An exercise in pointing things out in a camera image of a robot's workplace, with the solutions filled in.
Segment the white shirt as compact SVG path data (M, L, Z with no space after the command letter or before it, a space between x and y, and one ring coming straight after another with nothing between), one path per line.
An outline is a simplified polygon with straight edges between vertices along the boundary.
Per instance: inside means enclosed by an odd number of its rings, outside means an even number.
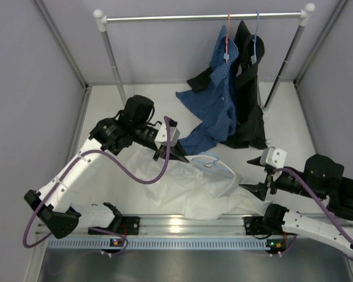
M207 173L190 163L170 161L161 180L140 184L108 159L86 184L87 203L110 202L125 214L181 214L187 219L213 220L227 213L263 215L270 205L228 179Z

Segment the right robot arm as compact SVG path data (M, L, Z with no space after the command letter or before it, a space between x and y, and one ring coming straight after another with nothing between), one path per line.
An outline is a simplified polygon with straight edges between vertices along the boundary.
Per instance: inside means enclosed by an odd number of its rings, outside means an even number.
M277 191L309 198L315 202L328 222L314 220L289 207L270 203L262 215L265 231L295 234L340 251L353 260L353 226L343 227L341 220L353 223L353 179L344 176L344 166L332 159L315 154L309 157L303 171L284 165L278 150L267 149L248 164L262 167L264 182L244 184L243 188L261 201Z

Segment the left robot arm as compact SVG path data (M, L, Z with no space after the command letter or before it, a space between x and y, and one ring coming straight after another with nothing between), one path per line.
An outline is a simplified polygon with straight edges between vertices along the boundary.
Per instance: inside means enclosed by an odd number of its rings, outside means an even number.
M96 124L75 157L47 185L25 194L34 216L55 238L62 239L76 229L98 234L115 234L121 229L122 214L113 204L78 207L72 203L105 159L116 163L115 157L124 148L137 143L154 151L154 161L164 159L165 166L171 160L188 161L179 142L177 122L166 118L157 129L150 123L154 112L154 102L149 98L129 98L116 116Z

